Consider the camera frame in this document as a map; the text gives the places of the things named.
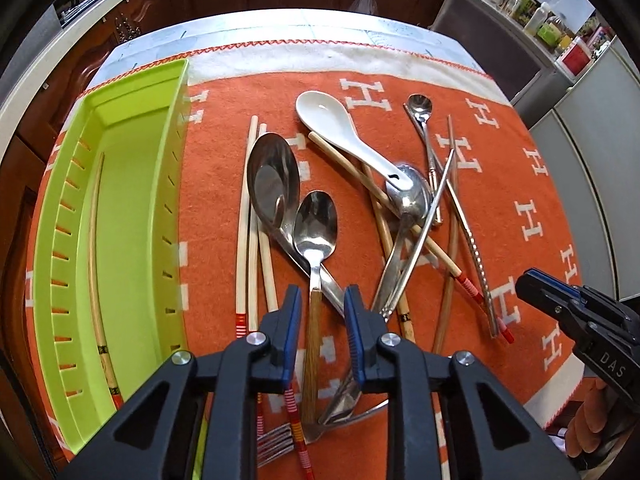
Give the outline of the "person's right hand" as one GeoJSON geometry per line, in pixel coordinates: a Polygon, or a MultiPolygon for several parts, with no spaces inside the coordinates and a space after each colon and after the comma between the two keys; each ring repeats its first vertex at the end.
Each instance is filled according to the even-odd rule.
{"type": "Polygon", "coordinates": [[[564,436],[566,455],[577,457],[582,452],[594,452],[601,442],[601,432],[607,417],[606,385],[601,379],[597,379],[568,424],[564,436]]]}

